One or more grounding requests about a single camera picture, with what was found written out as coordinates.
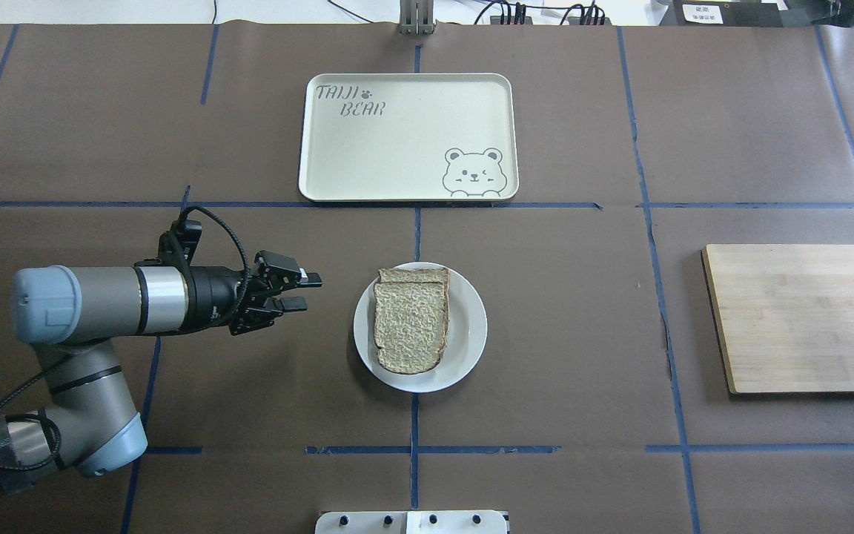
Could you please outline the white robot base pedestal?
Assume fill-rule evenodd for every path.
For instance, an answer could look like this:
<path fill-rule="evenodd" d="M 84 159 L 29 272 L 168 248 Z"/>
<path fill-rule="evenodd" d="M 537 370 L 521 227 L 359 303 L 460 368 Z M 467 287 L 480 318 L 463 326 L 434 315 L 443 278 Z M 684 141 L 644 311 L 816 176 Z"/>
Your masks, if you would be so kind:
<path fill-rule="evenodd" d="M 315 533 L 509 533 L 509 514 L 497 510 L 329 511 Z"/>

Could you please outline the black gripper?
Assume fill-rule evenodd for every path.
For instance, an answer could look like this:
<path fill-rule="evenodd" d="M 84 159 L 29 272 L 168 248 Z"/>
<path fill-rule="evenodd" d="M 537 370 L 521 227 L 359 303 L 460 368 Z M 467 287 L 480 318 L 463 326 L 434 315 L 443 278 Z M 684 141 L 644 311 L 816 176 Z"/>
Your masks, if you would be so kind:
<path fill-rule="evenodd" d="M 188 331 L 226 326 L 232 335 L 271 327 L 289 312 L 304 312 L 304 297 L 282 297 L 297 288 L 319 288 L 321 276 L 302 271 L 294 258 L 268 251 L 256 255 L 256 269 L 243 271 L 209 266 L 189 268 Z"/>

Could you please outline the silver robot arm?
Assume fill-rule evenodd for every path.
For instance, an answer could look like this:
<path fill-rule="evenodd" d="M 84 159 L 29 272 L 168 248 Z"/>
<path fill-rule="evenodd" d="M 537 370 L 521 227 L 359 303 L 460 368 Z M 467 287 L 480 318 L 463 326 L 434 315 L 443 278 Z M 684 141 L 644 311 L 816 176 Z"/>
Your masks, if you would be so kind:
<path fill-rule="evenodd" d="M 271 252 L 258 253 L 254 271 L 191 260 L 188 250 L 163 248 L 131 267 L 52 265 L 15 274 L 14 332 L 38 358 L 50 405 L 3 415 L 0 401 L 0 495 L 65 469 L 99 478 L 145 453 L 145 424 L 113 339 L 223 326 L 232 335 L 254 332 L 305 311 L 305 301 L 285 291 L 322 286 L 314 271 Z"/>

